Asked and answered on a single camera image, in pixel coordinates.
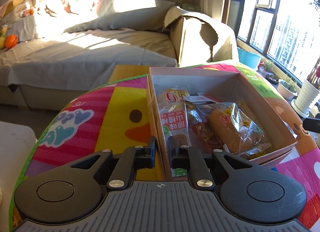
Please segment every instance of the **orange ball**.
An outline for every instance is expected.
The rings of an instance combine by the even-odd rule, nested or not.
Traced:
[[[15,36],[14,34],[11,34],[11,35],[9,35],[9,36],[7,36],[7,37],[5,38],[4,46],[5,46],[7,49],[11,49],[11,48],[13,48],[14,46],[16,46],[17,41],[18,41],[17,36]]]

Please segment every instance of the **open box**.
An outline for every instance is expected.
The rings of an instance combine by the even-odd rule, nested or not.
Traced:
[[[188,87],[191,95],[207,93],[225,102],[242,97],[265,129],[273,152],[251,160],[273,168],[283,160],[297,143],[278,114],[240,73],[190,68],[151,67],[148,75],[147,103],[151,134],[158,140],[161,160],[167,180],[172,180],[156,97],[168,88]]]

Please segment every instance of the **white table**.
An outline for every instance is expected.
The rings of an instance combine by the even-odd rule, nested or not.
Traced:
[[[9,205],[21,169],[36,143],[30,127],[0,121],[0,231],[8,232]]]

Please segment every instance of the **colorful mat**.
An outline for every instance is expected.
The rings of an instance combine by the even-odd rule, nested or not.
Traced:
[[[308,194],[300,221],[320,231],[320,151],[302,127],[302,121],[266,80],[249,68],[235,63],[213,63],[196,68],[242,73],[298,135],[298,144],[276,171],[298,180]],[[113,82],[70,102],[52,121],[33,148],[17,184],[24,179],[77,160],[104,148],[121,153],[125,148],[145,145],[150,136],[146,103],[146,75]],[[137,178],[157,180],[156,168],[140,170]],[[13,200],[9,228],[21,221]]]

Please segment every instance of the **orange duck beak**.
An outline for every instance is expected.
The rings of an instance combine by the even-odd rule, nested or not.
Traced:
[[[131,140],[148,143],[149,137],[151,136],[150,125],[146,123],[143,126],[134,127],[124,132],[125,136]]]

